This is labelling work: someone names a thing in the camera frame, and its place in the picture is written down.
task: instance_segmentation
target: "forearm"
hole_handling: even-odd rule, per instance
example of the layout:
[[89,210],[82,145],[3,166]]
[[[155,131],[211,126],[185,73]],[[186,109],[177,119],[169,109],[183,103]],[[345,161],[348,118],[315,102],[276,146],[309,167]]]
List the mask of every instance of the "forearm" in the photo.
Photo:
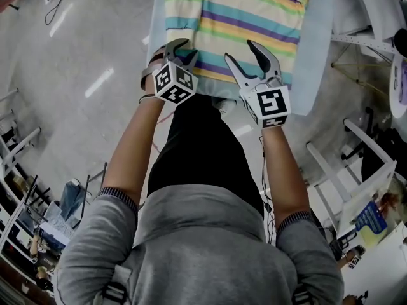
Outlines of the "forearm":
[[38,254],[38,243],[36,240],[32,240],[30,247],[30,255],[36,256]]
[[263,143],[275,225],[278,227],[287,216],[310,210],[308,193],[282,129],[263,130]]
[[342,259],[338,261],[338,268],[342,269],[343,267],[345,267],[350,261],[352,261],[354,257],[355,252],[353,250],[350,250]]
[[137,204],[148,168],[151,145],[164,101],[143,100],[113,153],[106,172],[104,187],[115,187]]

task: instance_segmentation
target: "cable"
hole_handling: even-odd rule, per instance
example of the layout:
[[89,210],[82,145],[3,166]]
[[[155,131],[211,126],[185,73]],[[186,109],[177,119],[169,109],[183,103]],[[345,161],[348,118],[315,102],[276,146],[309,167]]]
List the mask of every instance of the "cable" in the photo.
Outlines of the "cable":
[[[57,14],[57,11],[58,11],[58,8],[59,8],[61,2],[62,2],[62,0],[59,0],[58,4],[57,4],[54,8],[52,8],[52,9],[45,15],[45,17],[44,17],[45,25],[50,25],[50,24],[52,23],[52,21],[53,21],[55,15]],[[46,21],[46,18],[48,17],[48,15],[49,15],[51,12],[53,12],[53,15],[52,15],[52,17],[51,17],[51,20],[50,20],[49,22],[47,22],[47,21]]]
[[264,150],[264,146],[263,146],[263,141],[262,141],[263,137],[259,137],[259,141],[260,144],[263,148],[263,166],[261,169],[261,187],[263,188],[263,193],[266,197],[266,201],[267,202],[263,202],[264,208],[267,211],[267,244],[271,244],[272,240],[273,240],[273,236],[274,236],[274,232],[275,232],[275,224],[274,224],[274,210],[272,205],[270,206],[270,201],[273,201],[266,192],[267,189],[267,185],[266,185],[266,179],[265,179],[265,165],[266,165],[266,157],[265,157],[265,150]]

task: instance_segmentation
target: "floor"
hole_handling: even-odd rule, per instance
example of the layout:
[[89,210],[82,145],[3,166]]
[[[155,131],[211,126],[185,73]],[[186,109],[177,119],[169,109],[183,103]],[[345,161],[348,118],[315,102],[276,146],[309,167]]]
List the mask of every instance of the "floor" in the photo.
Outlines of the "floor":
[[[143,39],[149,34],[153,0],[63,0],[47,26],[44,16],[57,1],[45,6],[44,0],[20,0],[20,11],[8,8],[0,15],[0,95],[19,89],[11,102],[0,105],[0,111],[14,110],[21,136],[41,127],[35,148],[21,165],[29,174],[38,174],[42,185],[59,199],[68,180],[76,177],[84,182],[109,161],[137,107],[147,51]],[[340,151],[351,139],[342,120],[348,117],[361,123],[364,108],[373,100],[369,90],[330,68],[342,48],[339,43],[331,45],[312,112],[305,117],[293,115],[284,126],[310,182],[320,179],[321,171],[305,143],[312,140],[333,166],[343,166]],[[351,49],[344,61],[354,61]],[[173,110],[166,105],[162,112],[151,162],[165,143]],[[241,106],[225,121],[242,143],[262,190],[260,131]],[[5,131],[7,121],[0,124]]]

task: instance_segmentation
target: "striped shirt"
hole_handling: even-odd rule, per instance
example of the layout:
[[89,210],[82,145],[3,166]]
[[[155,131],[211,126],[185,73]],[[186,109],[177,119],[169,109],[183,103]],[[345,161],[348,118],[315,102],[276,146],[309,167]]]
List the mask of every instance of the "striped shirt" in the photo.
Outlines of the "striped shirt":
[[[267,47],[279,60],[284,83],[291,84],[308,0],[165,0],[167,41],[185,37],[199,51],[194,73],[234,83],[224,54],[244,71],[262,75],[246,41]],[[185,56],[190,50],[180,50]]]

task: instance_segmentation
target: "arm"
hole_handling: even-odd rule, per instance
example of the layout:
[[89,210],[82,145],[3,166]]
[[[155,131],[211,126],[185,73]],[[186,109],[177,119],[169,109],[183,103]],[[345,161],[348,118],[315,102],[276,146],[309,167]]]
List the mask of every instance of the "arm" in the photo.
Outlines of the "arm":
[[[146,94],[149,93],[154,93],[152,76],[146,79]],[[140,103],[113,153],[103,182],[103,187],[123,191],[137,205],[146,178],[155,126],[163,106],[164,101],[158,98],[144,99]]]
[[352,259],[355,257],[356,253],[353,250],[350,250],[346,255],[338,261],[338,268],[342,269],[346,266]]
[[307,188],[281,127],[263,130],[275,227],[291,214],[310,211]]
[[[281,128],[263,130],[268,180],[275,226],[296,212],[309,212],[308,193],[301,173]],[[289,256],[298,274],[298,283],[319,305],[340,304],[343,281],[333,253],[317,226],[298,220],[277,236],[276,246]]]
[[[150,76],[146,80],[146,93],[153,90]],[[104,187],[121,190],[137,205],[162,107],[163,102],[157,98],[141,102],[120,139],[105,176]],[[133,212],[114,196],[98,196],[59,260],[53,276],[57,303],[92,303],[112,280],[116,265],[129,256],[136,227],[137,211]]]
[[32,238],[32,243],[30,246],[30,256],[36,257],[38,255],[38,235],[34,235],[34,237]]

